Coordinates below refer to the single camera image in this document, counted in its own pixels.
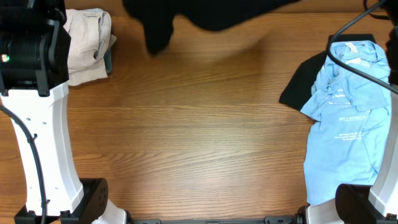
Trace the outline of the black t-shirt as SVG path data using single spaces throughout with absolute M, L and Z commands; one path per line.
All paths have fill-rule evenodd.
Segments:
M 176 15 L 201 29 L 218 32 L 294 2 L 297 0 L 123 0 L 123 6 L 143 25 L 146 49 L 156 55 L 168 46 Z

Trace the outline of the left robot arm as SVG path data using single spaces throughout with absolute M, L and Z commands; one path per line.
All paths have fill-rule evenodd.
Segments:
M 103 178 L 81 179 L 67 120 L 68 53 L 63 1 L 1 2 L 1 111 L 11 118 L 27 186 L 16 223 L 128 224 Z

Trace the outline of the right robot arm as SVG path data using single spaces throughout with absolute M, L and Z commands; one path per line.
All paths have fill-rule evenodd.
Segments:
M 330 50 L 338 36 L 346 29 L 382 8 L 387 12 L 393 29 L 389 34 L 387 59 L 391 72 L 389 82 L 382 82 L 367 73 L 352 68 L 332 56 Z M 392 124 L 389 130 L 381 171 L 374 185 L 341 184 L 336 196 L 320 205 L 311 205 L 303 213 L 296 214 L 296 223 L 397 223 L 397 1 L 383 0 L 343 26 L 328 41 L 327 55 L 340 67 L 353 72 L 389 90 L 392 95 Z

